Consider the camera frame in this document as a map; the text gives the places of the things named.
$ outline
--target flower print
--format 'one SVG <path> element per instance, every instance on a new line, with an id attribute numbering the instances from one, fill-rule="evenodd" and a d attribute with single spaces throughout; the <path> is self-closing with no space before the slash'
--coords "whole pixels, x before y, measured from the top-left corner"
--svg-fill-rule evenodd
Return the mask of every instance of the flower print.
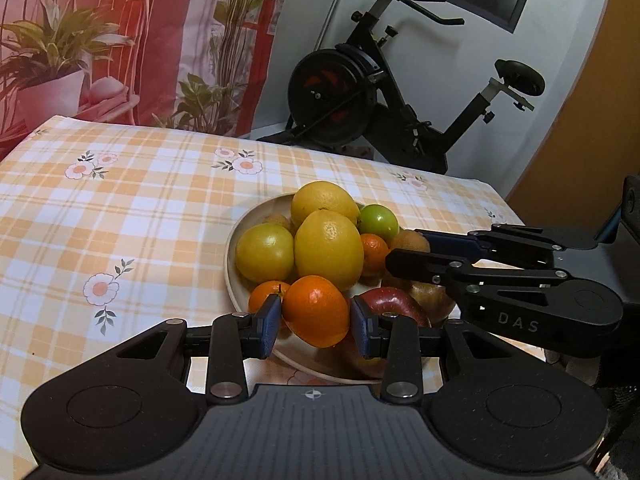
<path id="1" fill-rule="evenodd" d="M 67 178 L 72 178 L 74 180 L 78 180 L 79 178 L 82 178 L 85 175 L 91 175 L 91 178 L 95 178 L 95 177 L 104 178 L 104 175 L 109 172 L 104 169 L 103 167 L 104 164 L 100 162 L 100 158 L 105 156 L 109 157 L 109 160 L 112 160 L 111 158 L 114 157 L 114 159 L 112 160 L 112 163 L 118 159 L 118 156 L 113 155 L 112 153 L 109 153 L 107 155 L 101 155 L 98 158 L 98 165 L 96 166 L 94 162 L 95 155 L 89 150 L 87 150 L 78 157 L 77 162 L 74 162 L 71 166 L 66 168 L 65 176 Z"/>
<path id="2" fill-rule="evenodd" d="M 287 384 L 298 386 L 328 386 L 333 383 L 331 381 L 313 377 L 305 372 L 297 370 L 291 377 L 289 377 L 289 379 L 287 379 Z"/>
<path id="3" fill-rule="evenodd" d="M 107 331 L 107 323 L 113 326 L 113 318 L 116 317 L 116 313 L 113 310 L 107 310 L 107 305 L 116 298 L 120 290 L 120 284 L 116 280 L 125 272 L 133 270 L 133 267 L 131 267 L 133 260 L 125 262 L 122 259 L 120 263 L 122 264 L 121 267 L 114 266 L 115 275 L 99 272 L 86 280 L 82 288 L 82 293 L 87 303 L 102 307 L 94 315 L 94 318 L 98 318 L 96 325 L 101 325 L 100 333 L 102 335 Z"/>
<path id="4" fill-rule="evenodd" d="M 418 177 L 408 178 L 406 180 L 406 182 L 408 182 L 409 184 L 414 186 L 415 189 L 425 189 L 426 188 L 425 183 L 423 181 L 421 181 L 420 179 L 418 179 Z"/>
<path id="5" fill-rule="evenodd" d="M 65 176 L 67 178 L 72 178 L 74 180 L 78 180 L 82 178 L 83 175 L 92 174 L 94 171 L 94 164 L 89 160 L 79 160 L 78 162 L 73 163 L 71 166 L 66 168 Z"/>
<path id="6" fill-rule="evenodd" d="M 98 156 L 98 166 L 110 166 L 118 160 L 118 156 L 114 153 L 103 153 Z"/>
<path id="7" fill-rule="evenodd" d="M 232 163 L 231 166 L 238 173 L 255 175 L 262 171 L 262 163 L 257 160 L 253 160 L 250 157 L 239 156 Z"/>
<path id="8" fill-rule="evenodd" d="M 120 285 L 114 281 L 114 276 L 99 272 L 86 281 L 82 293 L 92 305 L 105 306 L 114 300 L 119 288 Z"/>
<path id="9" fill-rule="evenodd" d="M 236 153 L 228 148 L 218 148 L 216 150 L 216 155 L 221 156 L 222 158 L 231 158 L 232 156 L 236 156 Z"/>

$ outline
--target flower pot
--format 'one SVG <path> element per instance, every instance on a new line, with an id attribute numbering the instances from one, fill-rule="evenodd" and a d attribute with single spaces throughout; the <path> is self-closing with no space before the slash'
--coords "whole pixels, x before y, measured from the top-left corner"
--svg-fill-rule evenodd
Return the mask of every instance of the flower pot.
<path id="1" fill-rule="evenodd" d="M 27 128 L 35 130 L 54 115 L 73 117 L 78 113 L 84 71 L 18 91 L 18 106 Z"/>

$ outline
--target orange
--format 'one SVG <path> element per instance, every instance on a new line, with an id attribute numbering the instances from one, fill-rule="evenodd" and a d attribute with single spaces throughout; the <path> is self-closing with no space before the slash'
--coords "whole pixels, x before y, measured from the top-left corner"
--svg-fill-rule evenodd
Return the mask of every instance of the orange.
<path id="1" fill-rule="evenodd" d="M 282 317 L 291 331 L 316 348 L 339 343 L 349 331 L 349 306 L 344 296 L 321 276 L 304 276 L 289 287 Z"/>
<path id="2" fill-rule="evenodd" d="M 280 298 L 282 298 L 288 288 L 289 283 L 278 282 L 277 280 L 274 280 L 272 282 L 264 282 L 263 284 L 258 285 L 254 288 L 251 296 L 249 296 L 249 312 L 258 312 L 258 310 L 260 310 L 260 307 L 270 294 L 277 294 L 278 296 L 280 296 Z"/>
<path id="3" fill-rule="evenodd" d="M 378 235 L 360 235 L 364 249 L 364 266 L 362 275 L 365 278 L 379 276 L 385 270 L 385 258 L 389 254 L 389 247 Z"/>

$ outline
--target wall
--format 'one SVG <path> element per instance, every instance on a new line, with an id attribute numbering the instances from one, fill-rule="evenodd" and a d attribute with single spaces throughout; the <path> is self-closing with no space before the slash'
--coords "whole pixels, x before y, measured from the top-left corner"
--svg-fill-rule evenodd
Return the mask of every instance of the wall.
<path id="1" fill-rule="evenodd" d="M 355 9 L 375 0 L 341 0 L 325 45 L 343 41 Z M 278 24 L 270 74 L 254 127 L 287 117 L 286 88 L 295 64 L 312 50 L 331 0 L 287 0 Z M 464 17 L 463 27 L 443 27 L 394 2 L 380 30 L 400 34 L 385 47 L 389 64 L 418 115 L 446 129 L 463 107 L 495 76 L 496 59 L 530 64 L 546 79 L 547 91 L 532 98 L 535 112 L 521 112 L 505 95 L 495 99 L 496 118 L 478 121 L 449 152 L 449 174 L 492 184 L 503 196 L 545 137 L 588 52 L 606 0 L 528 0 L 513 34 L 451 4 L 426 4 L 444 17 Z"/>
<path id="2" fill-rule="evenodd" d="M 508 203 L 530 225 L 596 234 L 640 170 L 640 0 L 609 0 L 571 95 Z"/>

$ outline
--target blue gripper pad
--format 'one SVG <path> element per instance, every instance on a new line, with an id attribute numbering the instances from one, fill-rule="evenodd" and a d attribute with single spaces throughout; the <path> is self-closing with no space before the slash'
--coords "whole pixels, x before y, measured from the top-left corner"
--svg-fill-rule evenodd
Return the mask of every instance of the blue gripper pad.
<path id="1" fill-rule="evenodd" d="M 355 299 L 351 300 L 351 333 L 356 341 L 358 353 L 363 357 L 370 355 L 369 337 L 367 335 L 367 317 Z"/>
<path id="2" fill-rule="evenodd" d="M 260 338 L 261 359 L 267 358 L 276 343 L 278 329 L 280 328 L 280 308 L 282 304 L 277 294 L 268 295 L 260 310 L 254 315 L 256 332 Z"/>

